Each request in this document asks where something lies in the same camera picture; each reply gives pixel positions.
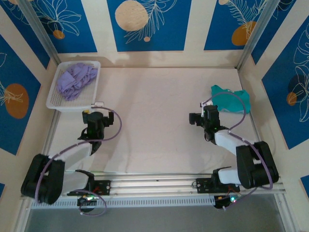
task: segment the purple glove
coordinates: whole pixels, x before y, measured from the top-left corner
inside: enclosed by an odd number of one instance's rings
[[[57,80],[57,90],[62,93],[68,88],[71,88],[75,83],[75,79],[69,72],[64,72]]]
[[[80,95],[82,89],[89,85],[97,76],[98,70],[90,65],[77,63],[70,66],[57,80],[57,90],[67,101]]]

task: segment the white basket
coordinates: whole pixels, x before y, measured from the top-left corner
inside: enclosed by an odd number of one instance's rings
[[[83,88],[81,94],[77,99],[72,101],[66,101],[57,90],[57,80],[58,78],[73,64],[84,63],[91,65],[94,68],[98,69],[97,77],[90,85]],[[58,65],[49,94],[46,101],[46,106],[49,109],[56,109],[61,112],[69,111],[83,111],[91,108],[91,104],[95,102],[97,87],[98,87],[98,78],[100,76],[101,64],[98,61],[68,61],[62,62]]]

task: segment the white table surface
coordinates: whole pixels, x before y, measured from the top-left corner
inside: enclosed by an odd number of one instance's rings
[[[235,69],[216,68],[103,68],[96,101],[121,116],[118,137],[78,165],[91,171],[116,173],[212,173],[236,164],[224,148],[204,140],[203,129],[189,124],[189,113],[200,113],[199,103],[211,96],[211,86],[241,90]],[[242,115],[220,113],[221,124],[231,127]],[[61,113],[51,145],[56,153],[75,143],[85,128],[81,113]],[[119,128],[105,129],[105,138]],[[246,116],[234,132],[256,140]]]

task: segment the green cloth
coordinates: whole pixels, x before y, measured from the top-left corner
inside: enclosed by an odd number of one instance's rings
[[[250,96],[245,90],[241,91],[231,91],[229,89],[222,89],[219,86],[215,85],[211,87],[211,95],[215,95],[220,92],[232,92],[239,96],[246,106],[246,113],[248,114],[251,109],[250,105]],[[233,95],[221,94],[212,99],[212,103],[218,106],[219,111],[226,112],[234,112],[234,113],[242,113],[243,114],[243,106],[239,99],[234,97]]]

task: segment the metal frame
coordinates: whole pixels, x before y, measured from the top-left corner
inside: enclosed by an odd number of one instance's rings
[[[53,60],[55,65],[60,64],[61,60],[58,56],[58,52],[54,44],[50,40],[47,32],[45,31],[42,23],[37,17],[30,2],[28,0],[16,0],[16,1],[18,3],[18,7],[20,8],[22,14],[25,16],[26,20],[28,21],[35,35],[38,37],[40,43],[42,44],[43,48],[49,55],[50,59]]]
[[[22,13],[45,48],[50,58],[58,65],[61,60],[57,51],[52,44],[49,36],[44,30],[42,24],[36,17],[36,14],[27,0],[17,0]],[[241,69],[247,60],[257,41],[262,35],[272,13],[276,9],[280,0],[268,1],[264,11],[262,12],[258,24],[247,45],[245,46],[242,56],[238,62],[237,69]],[[59,121],[60,112],[54,111],[52,123],[42,150],[43,154],[47,154],[51,147],[51,143]],[[192,187],[192,183],[196,178],[209,178],[211,174],[111,174],[104,172],[95,172],[96,179],[109,179],[112,181],[110,196],[105,197],[108,200],[109,207],[156,207],[156,206],[177,206],[177,205],[212,205],[213,196],[216,194],[197,194],[197,190]],[[249,190],[241,188],[241,194],[247,194]],[[258,189],[254,194],[273,194],[275,196],[284,227],[287,232],[299,231],[297,222],[285,198],[285,189],[281,180],[274,184],[272,191]],[[55,208],[55,207],[76,207],[73,202],[76,197],[62,196],[57,205],[36,205],[30,198],[21,197],[18,211],[15,215],[12,232],[23,232],[25,230],[30,210],[33,208]]]
[[[261,35],[263,34],[263,31],[265,27],[267,26],[269,20],[272,17],[272,14],[276,10],[280,0],[271,0],[267,1],[265,8],[263,12],[261,13],[261,16],[257,20],[256,26],[251,33],[244,49],[241,54],[241,57],[239,59],[239,62],[237,64],[237,70],[240,72],[242,66],[245,64],[248,57],[251,55],[254,47],[256,46],[257,42],[259,41]]]

